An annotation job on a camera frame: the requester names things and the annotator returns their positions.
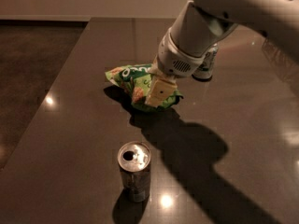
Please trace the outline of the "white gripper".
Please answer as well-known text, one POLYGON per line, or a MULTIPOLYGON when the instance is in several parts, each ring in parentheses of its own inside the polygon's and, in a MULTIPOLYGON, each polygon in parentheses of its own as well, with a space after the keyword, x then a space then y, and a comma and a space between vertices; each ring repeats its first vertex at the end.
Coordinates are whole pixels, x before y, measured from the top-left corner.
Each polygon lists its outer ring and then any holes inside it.
MULTIPOLYGON (((159 70, 168 76, 189 77, 203 63, 204 58, 193 57, 179 50, 171 37, 171 29, 168 29, 159 44, 155 61, 159 70)), ((145 104, 158 107, 177 87, 176 83, 155 77, 151 81, 145 104)))

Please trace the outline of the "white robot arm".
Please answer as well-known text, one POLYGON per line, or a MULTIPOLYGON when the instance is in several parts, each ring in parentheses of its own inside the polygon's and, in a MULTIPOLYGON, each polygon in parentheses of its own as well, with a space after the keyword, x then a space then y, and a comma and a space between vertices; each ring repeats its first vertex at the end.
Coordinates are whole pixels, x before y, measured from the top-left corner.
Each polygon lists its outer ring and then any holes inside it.
POLYGON ((298 60, 299 0, 190 0, 159 45, 146 104, 161 105, 177 88, 176 79, 191 76, 210 48, 239 25, 298 60))

